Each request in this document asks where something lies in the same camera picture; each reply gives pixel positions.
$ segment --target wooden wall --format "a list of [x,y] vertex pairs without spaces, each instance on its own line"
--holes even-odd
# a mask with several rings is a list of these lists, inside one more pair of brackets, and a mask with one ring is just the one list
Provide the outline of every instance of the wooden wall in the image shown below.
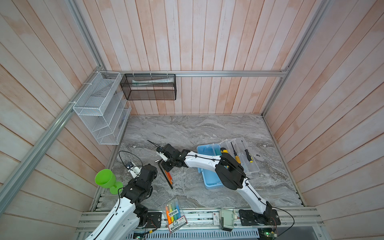
[[335,1],[266,116],[333,239],[384,237],[383,13]]
[[[61,0],[0,1],[0,184],[96,68]],[[110,148],[66,125],[0,217],[0,239],[71,239]]]
[[[77,0],[108,70],[280,70],[320,0]],[[261,113],[279,78],[178,78],[132,114]]]

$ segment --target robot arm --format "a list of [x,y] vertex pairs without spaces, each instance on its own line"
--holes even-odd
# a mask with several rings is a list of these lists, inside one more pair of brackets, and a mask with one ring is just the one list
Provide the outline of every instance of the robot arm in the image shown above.
[[247,182],[244,168],[225,148],[221,148],[221,156],[198,154],[186,149],[180,152],[170,144],[158,147],[156,151],[164,160],[162,167],[167,172],[173,167],[199,167],[215,171],[224,186],[237,191],[254,212],[263,215],[266,219],[269,218],[272,206]]
[[148,208],[141,205],[152,193],[152,181],[157,177],[156,167],[147,164],[121,191],[113,209],[86,240],[126,239],[128,234],[147,222]]

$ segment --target green plastic cup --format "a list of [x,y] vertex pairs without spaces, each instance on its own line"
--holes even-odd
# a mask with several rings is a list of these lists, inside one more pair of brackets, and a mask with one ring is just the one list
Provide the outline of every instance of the green plastic cup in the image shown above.
[[95,183],[103,188],[109,188],[110,193],[117,194],[118,189],[123,187],[122,182],[116,181],[116,176],[109,169],[103,169],[96,174]]

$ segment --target black screwdriver handle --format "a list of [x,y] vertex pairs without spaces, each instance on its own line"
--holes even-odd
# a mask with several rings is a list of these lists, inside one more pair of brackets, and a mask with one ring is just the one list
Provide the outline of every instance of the black screwdriver handle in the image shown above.
[[251,154],[249,154],[248,149],[245,150],[245,153],[246,153],[246,156],[247,156],[248,161],[249,161],[249,162],[253,162],[253,158],[252,158]]

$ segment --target highlighter pack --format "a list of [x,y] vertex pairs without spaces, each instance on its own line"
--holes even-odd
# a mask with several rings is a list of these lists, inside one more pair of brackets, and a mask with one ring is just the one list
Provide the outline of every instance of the highlighter pack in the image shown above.
[[168,201],[163,209],[165,210],[164,215],[167,218],[168,229],[171,233],[188,223],[177,198]]

